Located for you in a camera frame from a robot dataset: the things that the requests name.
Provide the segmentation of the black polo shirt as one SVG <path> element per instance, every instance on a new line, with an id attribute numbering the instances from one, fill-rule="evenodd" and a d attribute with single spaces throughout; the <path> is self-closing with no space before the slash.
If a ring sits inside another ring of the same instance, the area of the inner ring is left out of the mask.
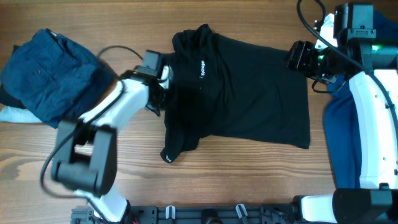
<path id="1" fill-rule="evenodd" d="M 309 148 L 307 80 L 283 65 L 286 51 L 230 39 L 207 24 L 176 33 L 172 44 L 165 162 L 210 135 Z"/>

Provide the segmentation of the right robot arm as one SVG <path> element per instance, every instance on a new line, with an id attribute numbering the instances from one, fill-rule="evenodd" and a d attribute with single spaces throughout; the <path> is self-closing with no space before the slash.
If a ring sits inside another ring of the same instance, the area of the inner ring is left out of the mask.
<path id="1" fill-rule="evenodd" d="M 286 66 L 332 84 L 338 76 L 354 98 L 361 142 L 360 186 L 329 195 L 298 195 L 290 223 L 397 222 L 397 41 L 377 37 L 373 5 L 349 2 L 308 28 L 316 43 L 297 41 Z"/>

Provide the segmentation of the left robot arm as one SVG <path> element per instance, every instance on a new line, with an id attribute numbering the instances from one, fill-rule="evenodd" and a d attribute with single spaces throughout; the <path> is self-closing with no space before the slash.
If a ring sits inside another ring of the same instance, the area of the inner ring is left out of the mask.
<path id="1" fill-rule="evenodd" d="M 129 201 L 114 185 L 118 133 L 143 108 L 160 115 L 171 76 L 164 56 L 147 50 L 142 64 L 125 71 L 100 104 L 80 118 L 60 122 L 49 156 L 51 178 L 90 206 L 86 217 L 74 216 L 72 223 L 134 223 Z"/>

